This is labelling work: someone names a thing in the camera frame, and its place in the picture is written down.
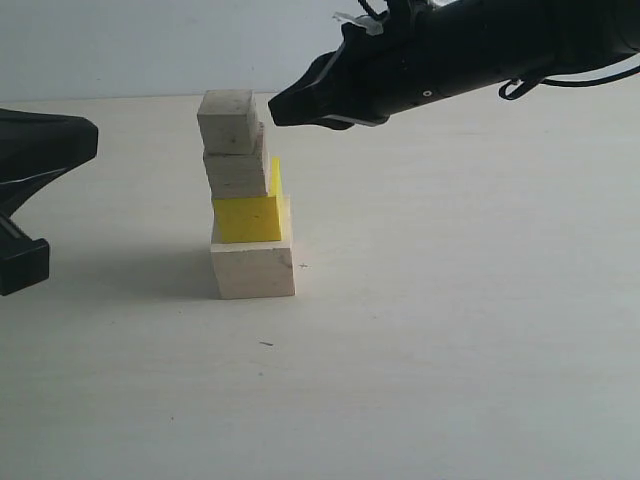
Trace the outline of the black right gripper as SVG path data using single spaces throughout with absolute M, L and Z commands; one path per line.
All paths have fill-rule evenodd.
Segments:
M 278 127 L 377 127 L 391 116 L 512 79 L 530 67 L 527 9 L 390 9 L 381 33 L 341 27 L 339 49 L 317 57 L 268 102 Z M 334 56 L 334 116 L 312 84 Z

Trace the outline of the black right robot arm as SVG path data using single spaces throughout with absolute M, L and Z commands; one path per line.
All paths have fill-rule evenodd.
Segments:
M 378 32 L 343 24 L 340 47 L 269 101 L 276 125 L 378 126 L 495 84 L 515 100 L 555 75 L 639 52 L 636 1 L 390 1 L 384 12 L 365 12 Z

